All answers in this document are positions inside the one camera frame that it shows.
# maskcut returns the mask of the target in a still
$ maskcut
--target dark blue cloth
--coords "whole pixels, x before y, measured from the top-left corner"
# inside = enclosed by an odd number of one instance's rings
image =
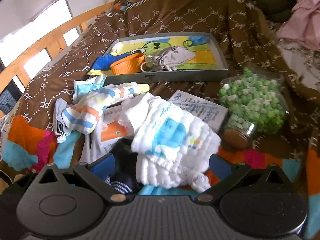
[[[131,55],[130,53],[124,53],[121,55],[113,56],[111,54],[107,54],[105,56],[99,56],[96,61],[93,63],[91,69],[96,69],[96,70],[111,70],[110,66],[112,63],[115,63],[118,60],[123,59],[124,57],[127,57]]]

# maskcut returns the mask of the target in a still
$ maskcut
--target white towel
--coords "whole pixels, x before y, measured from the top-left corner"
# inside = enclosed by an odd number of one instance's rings
[[[118,122],[134,131],[131,145],[139,153],[136,179],[155,187],[210,187],[203,174],[221,139],[200,118],[150,93],[122,103]]]

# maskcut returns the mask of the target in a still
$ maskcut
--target drawstring bag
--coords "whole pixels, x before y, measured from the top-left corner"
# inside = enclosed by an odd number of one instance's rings
[[[167,71],[177,70],[177,66],[187,62],[188,60],[193,59],[196,56],[195,53],[188,50],[185,47],[182,46],[174,46],[167,49],[164,49],[160,52],[159,55],[156,56],[149,56],[146,55],[147,58],[149,58],[149,61],[145,61],[140,65],[140,70],[142,72],[148,72],[143,69],[143,65],[146,63],[152,64],[152,70],[151,71],[161,71],[163,69],[166,69]]]

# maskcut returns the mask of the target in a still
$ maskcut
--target metal screw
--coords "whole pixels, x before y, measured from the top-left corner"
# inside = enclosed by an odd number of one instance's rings
[[[114,194],[110,197],[110,200],[113,202],[123,202],[127,199],[127,197],[123,194]]]
[[[213,200],[213,197],[209,194],[201,194],[197,197],[197,199],[201,202],[210,202]]]

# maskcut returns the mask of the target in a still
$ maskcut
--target colorful blanket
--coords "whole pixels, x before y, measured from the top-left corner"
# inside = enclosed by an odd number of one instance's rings
[[[270,156],[301,162],[295,183],[309,193],[310,214],[306,237],[320,228],[320,160],[317,136],[320,117],[319,92],[302,85],[297,74],[288,68],[273,42],[262,12],[247,0],[118,0],[110,10],[98,16],[76,48],[54,66],[39,73],[28,85],[13,119],[0,168],[15,170],[40,169],[55,162],[60,167],[76,163],[81,155],[83,137],[75,131],[57,145],[53,132],[53,110],[57,98],[71,103],[73,81],[85,80],[98,56],[111,43],[128,36],[168,32],[210,32],[229,62],[229,75],[240,74],[247,62],[282,73],[288,90],[284,96],[290,109],[288,122],[276,135],[257,134],[251,149],[266,159]],[[152,85],[152,93],[169,99],[176,90],[218,103],[218,82],[161,83]],[[228,145],[223,150],[234,158]],[[247,162],[252,153],[244,154]],[[262,165],[263,158],[254,165]]]

